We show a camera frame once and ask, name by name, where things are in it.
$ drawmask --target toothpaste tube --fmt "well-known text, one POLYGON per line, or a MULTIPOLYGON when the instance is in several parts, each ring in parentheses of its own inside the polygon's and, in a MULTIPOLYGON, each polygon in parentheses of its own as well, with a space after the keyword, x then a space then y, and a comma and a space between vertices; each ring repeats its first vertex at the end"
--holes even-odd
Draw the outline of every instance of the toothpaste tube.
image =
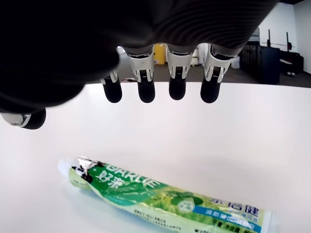
POLYGON ((107 163, 79 157, 60 172, 116 207, 181 233, 274 233, 276 214, 195 194, 107 163))

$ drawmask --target white table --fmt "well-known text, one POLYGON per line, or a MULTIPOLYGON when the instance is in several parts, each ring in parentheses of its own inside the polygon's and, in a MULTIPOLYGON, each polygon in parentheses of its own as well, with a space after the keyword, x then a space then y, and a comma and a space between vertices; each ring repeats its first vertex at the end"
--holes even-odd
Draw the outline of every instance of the white table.
POLYGON ((89 156, 189 191, 278 210, 281 232, 308 232, 311 217, 311 89, 224 83, 218 100, 200 83, 169 97, 156 83, 145 104, 136 83, 109 103, 102 85, 47 109, 36 131, 0 121, 0 231, 160 233, 166 230, 86 195, 57 171, 89 156))

